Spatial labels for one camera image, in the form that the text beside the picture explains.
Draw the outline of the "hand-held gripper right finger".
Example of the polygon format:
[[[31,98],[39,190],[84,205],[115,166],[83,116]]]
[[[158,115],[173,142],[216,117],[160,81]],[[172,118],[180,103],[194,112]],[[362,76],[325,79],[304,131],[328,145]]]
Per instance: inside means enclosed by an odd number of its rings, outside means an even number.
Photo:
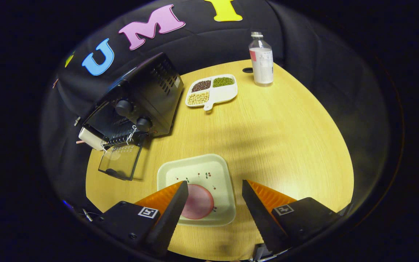
[[[301,246],[341,217],[312,197],[296,200],[260,183],[243,180],[242,196],[272,252]]]

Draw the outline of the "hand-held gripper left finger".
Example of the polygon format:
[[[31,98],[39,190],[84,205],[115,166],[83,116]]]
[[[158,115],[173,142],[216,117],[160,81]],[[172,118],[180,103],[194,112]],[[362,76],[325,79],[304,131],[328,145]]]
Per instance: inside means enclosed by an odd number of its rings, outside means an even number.
[[[187,198],[188,183],[180,181],[135,203],[119,201],[95,219],[95,226],[130,249],[161,257]]]

